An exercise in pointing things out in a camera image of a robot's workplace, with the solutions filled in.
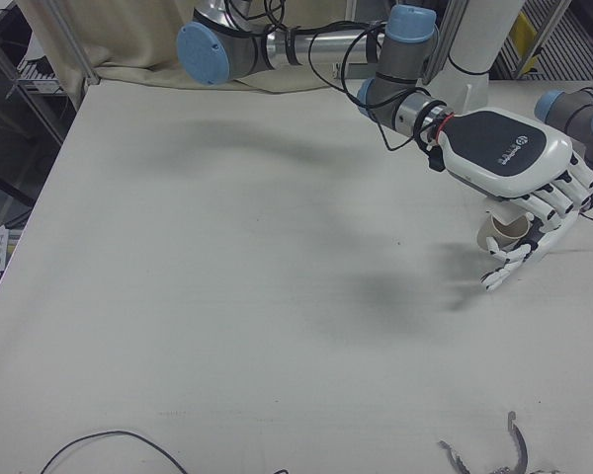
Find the curtain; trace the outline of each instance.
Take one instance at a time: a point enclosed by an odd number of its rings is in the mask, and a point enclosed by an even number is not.
[[[18,0],[64,90],[79,104],[84,77],[43,0]],[[195,0],[61,0],[64,16],[96,72],[151,86],[200,89],[176,56],[176,35],[191,21]],[[322,26],[345,17],[346,0],[288,0],[287,25]],[[263,7],[253,2],[253,10]],[[306,67],[284,68],[219,86],[288,92],[320,87]]]

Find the yellow object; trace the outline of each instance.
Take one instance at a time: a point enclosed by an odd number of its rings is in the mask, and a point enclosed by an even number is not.
[[[516,17],[516,21],[514,22],[512,30],[510,30],[510,38],[514,43],[514,47],[516,47],[516,50],[521,56],[523,56],[534,43],[536,33],[536,28],[534,28],[534,25],[532,25],[530,19],[527,18],[523,12],[519,13],[518,17]],[[530,72],[534,68],[536,61],[538,60],[538,55],[539,51],[536,51],[536,53],[532,56],[532,59],[528,61],[527,65],[525,66],[525,73]]]

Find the logo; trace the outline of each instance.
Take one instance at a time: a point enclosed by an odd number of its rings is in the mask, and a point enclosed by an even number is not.
[[[510,162],[510,160],[516,156],[516,153],[518,153],[518,151],[521,148],[527,145],[529,141],[530,139],[525,135],[518,136],[514,140],[514,143],[512,143],[510,147],[507,150],[505,150],[501,157],[497,160],[499,165],[507,165]]]

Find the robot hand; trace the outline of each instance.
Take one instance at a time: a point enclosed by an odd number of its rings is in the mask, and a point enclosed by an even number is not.
[[[446,118],[436,142],[451,175],[490,198],[515,204],[529,223],[517,242],[489,235],[479,243],[503,264],[482,277],[488,291],[526,261],[539,261],[578,213],[593,206],[593,171],[573,153],[568,137],[547,125],[488,108]]]
[[[573,226],[578,214],[577,211],[570,212],[562,220],[560,227],[543,233],[540,230],[542,223],[528,212],[526,218],[531,221],[530,231],[514,245],[501,246],[496,237],[486,236],[487,251],[501,262],[502,266],[485,274],[481,278],[481,284],[487,291],[492,291],[526,262],[539,262]]]

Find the paper cup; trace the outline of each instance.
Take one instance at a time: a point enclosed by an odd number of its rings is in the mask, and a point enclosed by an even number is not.
[[[490,214],[487,219],[485,219],[485,222],[483,222],[483,225],[481,225],[481,228],[478,229],[476,243],[481,249],[487,250],[487,242],[485,242],[485,239],[494,237],[498,246],[502,249],[525,237],[529,230],[530,221],[524,215],[520,216],[510,224],[505,225],[501,224]]]

